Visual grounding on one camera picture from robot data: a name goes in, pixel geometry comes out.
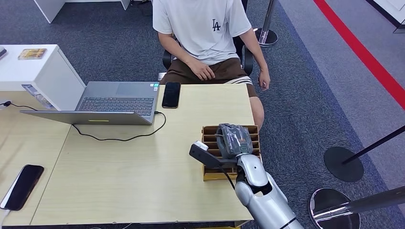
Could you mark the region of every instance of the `touchpad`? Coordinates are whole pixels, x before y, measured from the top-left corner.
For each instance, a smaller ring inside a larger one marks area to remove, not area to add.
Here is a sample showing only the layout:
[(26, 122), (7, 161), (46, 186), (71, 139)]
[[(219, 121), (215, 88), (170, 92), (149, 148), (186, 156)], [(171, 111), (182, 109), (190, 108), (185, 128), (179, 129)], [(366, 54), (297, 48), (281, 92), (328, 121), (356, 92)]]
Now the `touchpad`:
[(117, 95), (133, 95), (136, 93), (138, 85), (136, 83), (120, 83)]

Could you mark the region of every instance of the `white t-shirt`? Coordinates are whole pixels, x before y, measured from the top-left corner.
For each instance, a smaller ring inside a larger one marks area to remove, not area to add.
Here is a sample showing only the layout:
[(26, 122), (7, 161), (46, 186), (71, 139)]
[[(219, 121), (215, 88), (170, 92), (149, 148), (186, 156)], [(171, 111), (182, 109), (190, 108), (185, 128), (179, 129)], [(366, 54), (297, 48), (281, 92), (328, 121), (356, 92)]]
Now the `white t-shirt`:
[(153, 1), (153, 28), (207, 65), (238, 57), (232, 37), (251, 27), (241, 0)]

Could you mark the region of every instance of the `smartphone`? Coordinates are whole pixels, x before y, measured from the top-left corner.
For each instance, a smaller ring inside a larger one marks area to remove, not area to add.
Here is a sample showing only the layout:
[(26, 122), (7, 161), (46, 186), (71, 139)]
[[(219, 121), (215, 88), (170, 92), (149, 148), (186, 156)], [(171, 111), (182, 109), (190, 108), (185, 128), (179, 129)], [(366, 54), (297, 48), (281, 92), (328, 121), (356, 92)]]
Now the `smartphone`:
[(162, 102), (163, 108), (177, 108), (179, 106), (180, 86), (180, 83), (166, 83)]
[(30, 196), (42, 172), (42, 166), (24, 166), (0, 203), (0, 208), (12, 211), (20, 210)]

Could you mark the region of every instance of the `office chair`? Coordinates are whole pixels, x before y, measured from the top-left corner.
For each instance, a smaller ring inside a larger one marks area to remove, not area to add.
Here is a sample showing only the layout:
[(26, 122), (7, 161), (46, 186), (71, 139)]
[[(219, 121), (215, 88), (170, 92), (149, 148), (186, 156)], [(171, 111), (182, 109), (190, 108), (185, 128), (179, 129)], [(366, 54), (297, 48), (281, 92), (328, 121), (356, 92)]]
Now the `office chair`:
[[(243, 4), (243, 8), (246, 11), (248, 0), (241, 0), (241, 1)], [(246, 47), (245, 49), (243, 49), (245, 43), (243, 43), (240, 37), (234, 37), (234, 45), (236, 48), (236, 54), (238, 54), (241, 60), (244, 71), (246, 72), (247, 75), (250, 75), (253, 70), (253, 54)], [(171, 65), (171, 54), (167, 50), (165, 50), (163, 53), (162, 61), (163, 65), (168, 70)]]

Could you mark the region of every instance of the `gray glove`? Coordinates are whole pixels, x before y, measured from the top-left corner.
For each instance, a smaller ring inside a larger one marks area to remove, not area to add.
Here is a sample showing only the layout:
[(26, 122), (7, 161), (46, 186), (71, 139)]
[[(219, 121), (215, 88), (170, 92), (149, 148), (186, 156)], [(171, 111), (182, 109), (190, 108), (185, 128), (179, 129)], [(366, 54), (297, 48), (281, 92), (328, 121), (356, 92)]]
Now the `gray glove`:
[(253, 152), (252, 139), (246, 127), (219, 124), (216, 135), (216, 143), (224, 159), (233, 159), (236, 155)]

